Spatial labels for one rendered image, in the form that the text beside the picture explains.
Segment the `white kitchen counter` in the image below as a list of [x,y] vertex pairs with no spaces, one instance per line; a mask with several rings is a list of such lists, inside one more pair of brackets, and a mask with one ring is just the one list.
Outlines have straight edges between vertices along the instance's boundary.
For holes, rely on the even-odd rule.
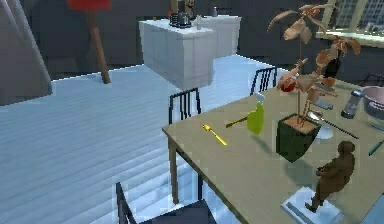
[[140,21],[144,65],[181,90],[208,86],[213,61],[237,53],[240,22],[239,16],[206,16],[180,29],[168,19]]

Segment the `tan dining table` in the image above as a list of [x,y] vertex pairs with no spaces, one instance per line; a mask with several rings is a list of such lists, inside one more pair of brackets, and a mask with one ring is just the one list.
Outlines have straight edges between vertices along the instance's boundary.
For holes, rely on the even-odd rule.
[[[290,163],[276,152],[277,123],[296,112],[297,94],[270,89],[265,93],[265,122],[261,134],[249,132],[244,122],[226,128],[253,110],[257,100],[246,97],[211,111],[164,127],[170,156],[182,156],[198,172],[242,224],[296,224],[282,210],[282,203],[303,186],[314,187],[315,171],[337,155],[343,140],[355,143],[356,165],[350,182],[332,196],[331,202],[344,215],[340,224],[361,224],[366,214],[384,193],[384,147],[368,156],[384,139],[384,124],[359,110],[353,119],[340,113],[353,85],[339,81],[337,97],[327,97],[333,109],[325,119],[351,132],[338,129],[329,140],[311,145],[303,157]],[[203,129],[209,125],[227,146]]]

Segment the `silver ladle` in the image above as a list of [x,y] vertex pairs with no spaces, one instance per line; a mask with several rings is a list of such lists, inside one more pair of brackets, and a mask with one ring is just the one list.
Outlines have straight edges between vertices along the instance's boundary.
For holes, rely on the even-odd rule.
[[347,131],[347,130],[345,130],[345,129],[339,127],[339,126],[337,126],[336,124],[334,124],[334,123],[332,123],[332,122],[326,120],[326,119],[325,119],[319,112],[315,112],[315,111],[310,110],[310,111],[307,113],[307,116],[308,116],[309,118],[313,119],[313,120],[320,120],[320,121],[323,121],[323,122],[325,122],[325,123],[331,125],[332,127],[338,129],[339,131],[341,131],[341,132],[343,132],[343,133],[345,133],[345,134],[347,134],[347,135],[350,135],[351,137],[357,139],[357,136],[356,136],[356,135],[354,135],[354,134],[352,134],[351,132],[349,132],[349,131]]

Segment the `dark olive utensil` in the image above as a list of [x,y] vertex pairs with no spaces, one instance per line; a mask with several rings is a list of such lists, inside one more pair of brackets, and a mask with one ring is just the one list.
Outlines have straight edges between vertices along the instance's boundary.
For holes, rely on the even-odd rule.
[[246,117],[243,117],[243,118],[238,119],[238,120],[236,120],[236,121],[230,122],[230,123],[226,124],[226,128],[229,128],[229,127],[233,126],[234,124],[237,124],[237,123],[246,121],[247,118],[248,118],[248,117],[246,116]]

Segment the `white plate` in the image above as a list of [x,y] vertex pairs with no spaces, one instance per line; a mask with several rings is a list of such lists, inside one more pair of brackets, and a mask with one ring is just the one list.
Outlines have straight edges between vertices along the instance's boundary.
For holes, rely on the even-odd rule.
[[322,126],[317,133],[316,138],[321,140],[327,140],[333,137],[333,130],[329,126]]

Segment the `brown plant in green pot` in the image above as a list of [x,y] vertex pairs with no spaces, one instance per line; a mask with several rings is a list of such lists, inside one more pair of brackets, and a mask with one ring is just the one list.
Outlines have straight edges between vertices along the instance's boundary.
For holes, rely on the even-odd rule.
[[[328,34],[326,26],[316,19],[321,10],[328,8],[333,8],[333,5],[304,5],[297,10],[287,10],[277,14],[267,28],[270,30],[276,22],[289,15],[298,15],[297,20],[284,31],[283,38],[285,41],[299,40],[299,59],[291,70],[281,76],[276,85],[276,88],[282,91],[281,86],[285,82],[296,82],[296,87],[292,92],[297,92],[297,112],[278,121],[276,136],[276,152],[291,163],[306,153],[321,128],[320,124],[307,116],[311,106],[321,94],[337,97],[334,90],[319,87],[324,80],[324,68],[340,55],[345,56],[348,48],[351,48],[355,55],[359,55],[361,52],[361,44],[357,39]],[[332,44],[317,54],[316,69],[310,74],[303,74],[302,68],[307,62],[307,58],[302,57],[302,45],[308,44],[313,34],[307,25],[308,21],[315,24],[325,37],[330,38]]]

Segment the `green pen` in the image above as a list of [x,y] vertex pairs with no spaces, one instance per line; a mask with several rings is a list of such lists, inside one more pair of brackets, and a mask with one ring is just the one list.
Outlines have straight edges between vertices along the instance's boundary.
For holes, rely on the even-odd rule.
[[378,142],[368,153],[368,156],[373,155],[382,145],[384,144],[384,140]]

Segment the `brown figure statue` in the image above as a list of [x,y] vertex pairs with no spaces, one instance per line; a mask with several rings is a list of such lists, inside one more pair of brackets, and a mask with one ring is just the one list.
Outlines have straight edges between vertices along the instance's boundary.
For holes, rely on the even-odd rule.
[[305,207],[313,213],[324,204],[331,194],[341,191],[353,174],[355,145],[351,141],[342,141],[339,143],[337,151],[338,157],[316,170],[319,180],[316,184],[315,195],[311,198],[311,204],[305,204]]

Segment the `window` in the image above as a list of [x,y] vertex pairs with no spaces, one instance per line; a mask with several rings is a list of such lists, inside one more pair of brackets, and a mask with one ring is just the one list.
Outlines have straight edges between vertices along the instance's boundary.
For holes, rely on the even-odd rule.
[[384,0],[328,0],[322,22],[331,32],[384,37]]

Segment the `pink grey bowl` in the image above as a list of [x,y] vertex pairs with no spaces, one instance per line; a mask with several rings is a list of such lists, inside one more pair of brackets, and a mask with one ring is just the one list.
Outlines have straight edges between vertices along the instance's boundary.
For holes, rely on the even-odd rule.
[[361,91],[364,111],[373,118],[384,120],[384,87],[365,86]]

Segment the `black slatted chair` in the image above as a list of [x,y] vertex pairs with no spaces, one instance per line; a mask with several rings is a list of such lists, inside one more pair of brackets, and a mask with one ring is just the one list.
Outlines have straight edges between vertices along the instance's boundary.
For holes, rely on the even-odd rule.
[[179,93],[175,93],[169,97],[169,107],[168,107],[169,124],[173,123],[173,109],[174,109],[175,99],[179,100],[180,119],[184,120],[192,116],[191,114],[191,110],[192,110],[191,94],[192,93],[195,93],[196,111],[198,114],[201,113],[201,100],[200,100],[199,89],[197,87],[189,90],[185,90]]
[[204,199],[139,223],[128,206],[120,182],[115,189],[119,224],[217,224]]
[[252,81],[250,94],[253,95],[256,92],[263,92],[268,89],[269,81],[272,81],[272,86],[277,85],[277,68],[270,67],[259,69],[255,72],[255,76]]

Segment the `green spray bottle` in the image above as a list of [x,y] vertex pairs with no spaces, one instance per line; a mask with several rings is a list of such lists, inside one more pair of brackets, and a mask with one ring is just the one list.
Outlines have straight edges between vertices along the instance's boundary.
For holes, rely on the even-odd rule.
[[260,93],[256,93],[255,97],[257,100],[257,104],[256,104],[256,108],[248,113],[247,129],[256,135],[259,135],[262,132],[263,126],[264,126],[265,96]]

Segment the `red floor lamp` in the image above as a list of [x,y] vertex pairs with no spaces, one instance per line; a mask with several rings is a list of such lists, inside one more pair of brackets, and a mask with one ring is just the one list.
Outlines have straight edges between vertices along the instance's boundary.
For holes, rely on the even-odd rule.
[[107,63],[97,25],[95,12],[98,10],[108,10],[111,8],[111,0],[66,0],[71,10],[83,11],[88,20],[88,26],[92,40],[95,45],[96,55],[100,67],[101,77],[104,84],[110,83]]

